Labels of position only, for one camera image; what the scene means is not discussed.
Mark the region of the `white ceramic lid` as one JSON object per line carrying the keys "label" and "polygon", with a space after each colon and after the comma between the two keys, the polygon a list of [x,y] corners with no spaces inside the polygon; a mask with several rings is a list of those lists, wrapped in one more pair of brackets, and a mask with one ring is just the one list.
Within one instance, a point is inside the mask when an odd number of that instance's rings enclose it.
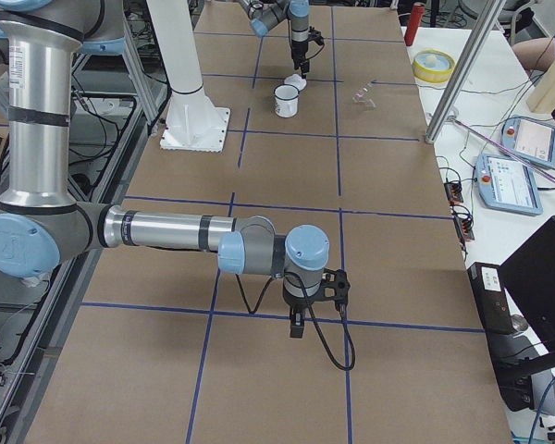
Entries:
{"label": "white ceramic lid", "polygon": [[299,92],[302,92],[307,86],[307,80],[298,73],[286,77],[283,83],[295,87]]}

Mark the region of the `clear plastic funnel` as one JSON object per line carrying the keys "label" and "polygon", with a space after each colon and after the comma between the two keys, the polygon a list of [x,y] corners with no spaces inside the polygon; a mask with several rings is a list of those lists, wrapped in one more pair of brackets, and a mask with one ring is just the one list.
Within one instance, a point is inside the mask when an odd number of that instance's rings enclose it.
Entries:
{"label": "clear plastic funnel", "polygon": [[375,84],[368,82],[359,88],[352,96],[352,100],[357,105],[363,105],[367,109],[375,109],[376,103],[373,99]]}

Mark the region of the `white enamel mug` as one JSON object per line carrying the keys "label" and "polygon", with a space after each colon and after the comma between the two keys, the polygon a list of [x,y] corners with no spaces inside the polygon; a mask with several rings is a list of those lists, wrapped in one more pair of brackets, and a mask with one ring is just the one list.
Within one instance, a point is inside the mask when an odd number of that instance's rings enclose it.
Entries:
{"label": "white enamel mug", "polygon": [[300,90],[289,84],[277,86],[274,90],[275,113],[282,118],[294,117],[298,112]]}

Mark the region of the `red cardboard tube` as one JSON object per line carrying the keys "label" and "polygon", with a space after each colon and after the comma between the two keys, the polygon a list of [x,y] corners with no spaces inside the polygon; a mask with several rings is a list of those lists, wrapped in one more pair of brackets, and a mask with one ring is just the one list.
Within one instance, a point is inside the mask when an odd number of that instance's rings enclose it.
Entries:
{"label": "red cardboard tube", "polygon": [[412,10],[409,16],[409,21],[406,26],[406,32],[404,34],[404,42],[407,47],[413,45],[416,37],[416,33],[420,27],[422,17],[425,13],[426,5],[421,2],[416,2],[412,6]]}

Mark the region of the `yellow tape roll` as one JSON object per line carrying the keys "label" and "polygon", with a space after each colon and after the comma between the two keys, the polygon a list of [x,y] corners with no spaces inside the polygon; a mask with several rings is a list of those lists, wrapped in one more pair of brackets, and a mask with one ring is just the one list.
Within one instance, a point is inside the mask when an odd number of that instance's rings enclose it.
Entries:
{"label": "yellow tape roll", "polygon": [[428,83],[448,81],[455,66],[456,62],[451,55],[434,49],[418,52],[412,62],[414,76]]}

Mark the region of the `black computer box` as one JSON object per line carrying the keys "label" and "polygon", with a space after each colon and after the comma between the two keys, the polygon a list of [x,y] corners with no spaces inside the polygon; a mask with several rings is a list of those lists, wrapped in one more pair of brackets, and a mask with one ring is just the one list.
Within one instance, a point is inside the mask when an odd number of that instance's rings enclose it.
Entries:
{"label": "black computer box", "polygon": [[484,330],[487,333],[511,335],[514,329],[499,267],[474,262],[467,272]]}

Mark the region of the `near teach pendant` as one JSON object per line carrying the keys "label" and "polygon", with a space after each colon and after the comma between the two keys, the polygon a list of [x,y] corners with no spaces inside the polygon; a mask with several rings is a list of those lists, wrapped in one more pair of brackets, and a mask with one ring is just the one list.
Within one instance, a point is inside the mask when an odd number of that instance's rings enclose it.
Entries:
{"label": "near teach pendant", "polygon": [[528,216],[543,213],[529,167],[506,156],[481,154],[475,173],[479,195],[488,208]]}

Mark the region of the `teach pendant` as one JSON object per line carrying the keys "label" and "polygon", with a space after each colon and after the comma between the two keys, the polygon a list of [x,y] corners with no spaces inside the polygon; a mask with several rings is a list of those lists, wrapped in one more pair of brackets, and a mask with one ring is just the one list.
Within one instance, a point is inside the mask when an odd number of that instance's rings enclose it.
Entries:
{"label": "teach pendant", "polygon": [[528,216],[543,213],[529,167],[506,156],[481,154],[475,173],[479,195],[488,208]]}
{"label": "teach pendant", "polygon": [[501,144],[541,167],[555,167],[555,127],[531,117],[509,118],[502,127]]}

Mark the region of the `black monitor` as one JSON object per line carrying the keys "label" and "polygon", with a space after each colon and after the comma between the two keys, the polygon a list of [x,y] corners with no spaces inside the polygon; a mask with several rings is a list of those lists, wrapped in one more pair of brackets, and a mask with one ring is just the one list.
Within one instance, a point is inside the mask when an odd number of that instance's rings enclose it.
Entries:
{"label": "black monitor", "polygon": [[555,348],[555,216],[499,267],[499,277],[537,336]]}

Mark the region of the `far teach pendant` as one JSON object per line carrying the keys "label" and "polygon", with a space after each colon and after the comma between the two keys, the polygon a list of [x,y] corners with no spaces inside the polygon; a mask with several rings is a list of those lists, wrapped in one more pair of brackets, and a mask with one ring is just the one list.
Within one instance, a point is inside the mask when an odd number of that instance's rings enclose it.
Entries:
{"label": "far teach pendant", "polygon": [[555,127],[531,117],[509,118],[502,127],[501,144],[541,167],[555,167]]}

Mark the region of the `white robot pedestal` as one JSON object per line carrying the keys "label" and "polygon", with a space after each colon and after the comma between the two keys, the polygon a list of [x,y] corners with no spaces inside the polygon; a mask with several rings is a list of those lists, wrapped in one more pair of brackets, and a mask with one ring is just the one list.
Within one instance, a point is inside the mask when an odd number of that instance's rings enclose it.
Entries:
{"label": "white robot pedestal", "polygon": [[230,110],[214,106],[204,90],[188,3],[151,0],[147,6],[171,89],[160,146],[219,153]]}

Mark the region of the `aluminium frame post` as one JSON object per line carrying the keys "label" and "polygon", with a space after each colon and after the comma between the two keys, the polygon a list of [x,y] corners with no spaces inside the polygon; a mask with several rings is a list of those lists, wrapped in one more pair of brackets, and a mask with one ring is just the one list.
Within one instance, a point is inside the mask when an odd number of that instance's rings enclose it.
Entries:
{"label": "aluminium frame post", "polygon": [[425,133],[425,141],[433,144],[450,115],[450,109],[457,100],[457,97],[470,73],[487,37],[494,27],[500,11],[505,5],[501,0],[488,0],[479,15],[473,29],[471,30],[466,44],[461,52],[456,67],[450,76],[450,80],[443,94],[438,101],[438,105],[430,119]]}

